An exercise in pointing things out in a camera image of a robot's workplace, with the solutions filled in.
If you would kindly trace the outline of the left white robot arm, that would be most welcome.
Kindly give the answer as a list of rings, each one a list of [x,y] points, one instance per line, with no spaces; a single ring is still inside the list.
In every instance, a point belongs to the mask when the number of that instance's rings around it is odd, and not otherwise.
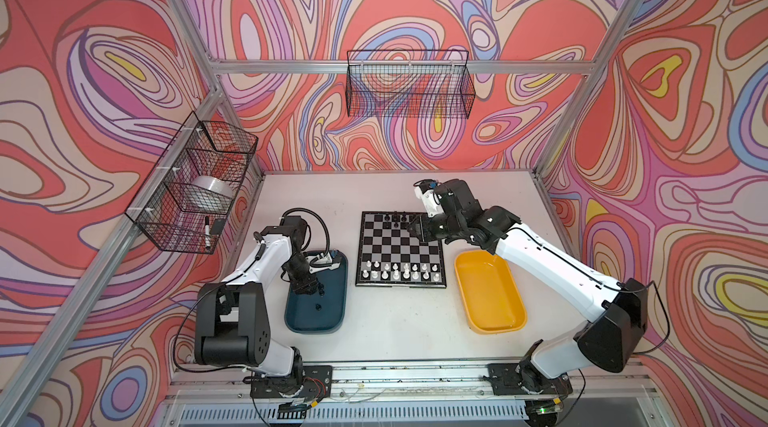
[[[195,304],[196,364],[218,370],[242,367],[296,383],[303,379],[299,350],[271,336],[265,294],[281,274],[295,295],[324,291],[317,260],[306,254],[311,228],[305,214],[316,215],[303,207],[291,208],[278,224],[255,232],[256,245],[246,260],[222,281],[201,288]]]

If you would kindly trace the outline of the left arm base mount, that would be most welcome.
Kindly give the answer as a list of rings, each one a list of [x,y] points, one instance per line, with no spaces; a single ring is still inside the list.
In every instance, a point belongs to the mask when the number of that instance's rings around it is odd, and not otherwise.
[[[253,399],[299,399],[304,401],[322,400],[331,394],[333,367],[331,365],[309,365],[285,377],[269,377],[255,374],[243,379],[250,388]]]

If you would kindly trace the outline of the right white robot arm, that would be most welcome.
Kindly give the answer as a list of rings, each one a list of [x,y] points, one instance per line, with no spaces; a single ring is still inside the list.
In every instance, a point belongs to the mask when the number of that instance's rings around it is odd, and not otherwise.
[[[423,179],[414,193],[425,211],[408,230],[423,241],[462,240],[523,268],[582,316],[576,328],[535,342],[518,362],[521,389],[543,392],[553,380],[584,367],[620,373],[647,330],[648,288],[598,272],[555,247],[504,207],[481,206],[461,179]]]

